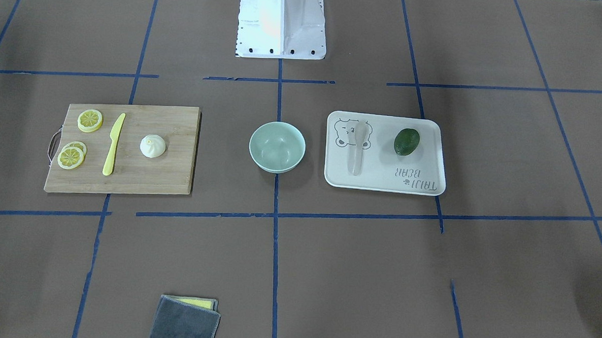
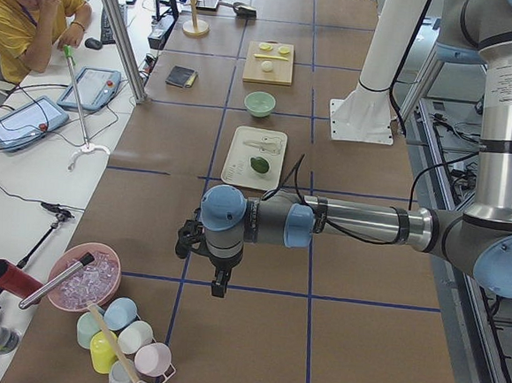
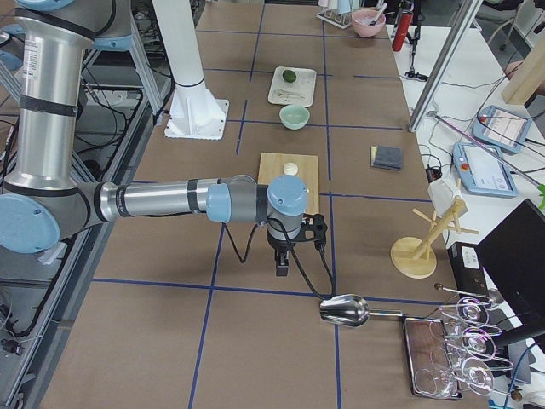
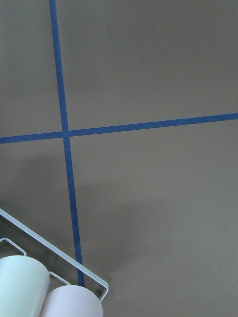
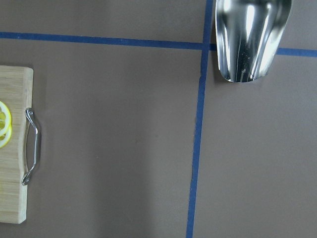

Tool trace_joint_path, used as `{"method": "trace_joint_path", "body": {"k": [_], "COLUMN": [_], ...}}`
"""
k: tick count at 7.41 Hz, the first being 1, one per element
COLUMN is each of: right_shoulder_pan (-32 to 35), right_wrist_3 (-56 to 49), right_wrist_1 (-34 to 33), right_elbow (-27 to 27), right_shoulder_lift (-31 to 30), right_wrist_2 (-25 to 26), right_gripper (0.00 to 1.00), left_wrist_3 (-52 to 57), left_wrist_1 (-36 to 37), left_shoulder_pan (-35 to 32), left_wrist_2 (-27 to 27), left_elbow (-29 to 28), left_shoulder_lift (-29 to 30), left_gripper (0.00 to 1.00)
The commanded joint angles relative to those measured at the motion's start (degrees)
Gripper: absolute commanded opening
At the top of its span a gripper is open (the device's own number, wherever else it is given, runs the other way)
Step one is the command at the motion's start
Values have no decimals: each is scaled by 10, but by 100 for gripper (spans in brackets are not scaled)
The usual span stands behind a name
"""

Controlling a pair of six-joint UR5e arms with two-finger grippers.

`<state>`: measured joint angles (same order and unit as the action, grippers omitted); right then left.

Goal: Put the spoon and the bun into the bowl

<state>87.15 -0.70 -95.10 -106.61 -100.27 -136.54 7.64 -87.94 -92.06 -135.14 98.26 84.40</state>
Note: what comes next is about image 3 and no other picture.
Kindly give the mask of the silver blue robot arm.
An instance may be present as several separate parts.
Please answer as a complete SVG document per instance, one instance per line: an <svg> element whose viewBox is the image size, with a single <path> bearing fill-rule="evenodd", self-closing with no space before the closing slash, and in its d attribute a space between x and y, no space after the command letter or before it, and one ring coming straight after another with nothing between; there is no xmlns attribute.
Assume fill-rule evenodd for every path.
<svg viewBox="0 0 545 409"><path fill-rule="evenodd" d="M119 217L203 213L213 222L266 226L276 273L288 272L307 207L306 186L295 176L269 185L249 176L129 185L71 178L83 53L133 43L129 2L20 1L15 17L26 38L17 160L1 197L4 248L47 250Z"/></svg>

